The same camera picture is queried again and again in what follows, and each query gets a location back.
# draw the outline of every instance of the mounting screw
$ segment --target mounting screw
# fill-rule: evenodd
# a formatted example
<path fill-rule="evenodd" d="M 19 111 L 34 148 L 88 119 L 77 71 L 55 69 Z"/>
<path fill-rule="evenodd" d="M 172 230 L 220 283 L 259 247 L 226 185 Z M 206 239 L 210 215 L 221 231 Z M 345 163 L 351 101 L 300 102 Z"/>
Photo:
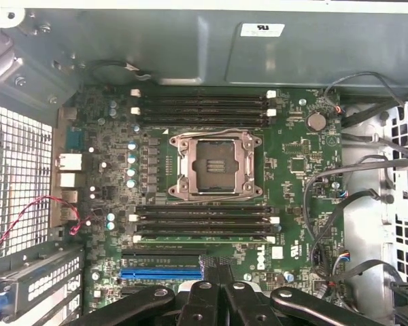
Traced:
<path fill-rule="evenodd" d="M 166 294 L 168 294 L 168 291 L 166 291 L 165 289 L 160 289 L 160 290 L 157 290 L 154 295 L 156 297 L 164 297 Z"/>
<path fill-rule="evenodd" d="M 49 102 L 50 104 L 57 104 L 57 101 L 58 101 L 58 99 L 57 99 L 56 96 L 52 96 L 52 97 L 50 97 L 50 98 L 48 99 L 48 102 Z"/>
<path fill-rule="evenodd" d="M 292 292 L 290 292 L 289 290 L 281 290 L 279 292 L 279 296 L 280 297 L 292 297 Z"/>
<path fill-rule="evenodd" d="M 200 289 L 210 289 L 211 288 L 211 283 L 208 283 L 208 282 L 201 283 L 199 285 L 199 288 Z"/>
<path fill-rule="evenodd" d="M 243 279 L 250 282 L 252 280 L 252 275 L 250 273 L 246 273 L 243 275 Z"/>
<path fill-rule="evenodd" d="M 25 77 L 23 77 L 23 76 L 20 76 L 20 77 L 17 77 L 16 79 L 15 79 L 15 85 L 16 86 L 24 86 L 25 84 L 26 84 L 26 78 Z"/>
<path fill-rule="evenodd" d="M 233 287 L 234 287 L 236 290 L 245 289 L 245 285 L 244 285 L 243 283 L 239 283 L 239 282 L 234 283 L 234 284 L 233 284 Z"/>
<path fill-rule="evenodd" d="M 38 27 L 38 29 L 42 32 L 42 33 L 45 33 L 45 34 L 48 34 L 49 32 L 51 32 L 52 31 L 52 29 L 51 29 L 51 27 L 50 26 L 48 26 L 48 25 L 40 25 L 39 27 Z"/>

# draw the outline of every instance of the sticker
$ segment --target sticker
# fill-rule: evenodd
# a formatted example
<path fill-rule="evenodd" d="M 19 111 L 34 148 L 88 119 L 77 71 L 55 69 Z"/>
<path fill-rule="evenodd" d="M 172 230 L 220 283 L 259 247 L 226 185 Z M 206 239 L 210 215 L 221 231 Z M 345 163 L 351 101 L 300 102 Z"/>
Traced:
<path fill-rule="evenodd" d="M 240 36 L 246 37 L 280 37 L 283 33 L 284 24 L 242 24 Z"/>
<path fill-rule="evenodd" d="M 283 259 L 283 247 L 272 247 L 272 259 Z"/>

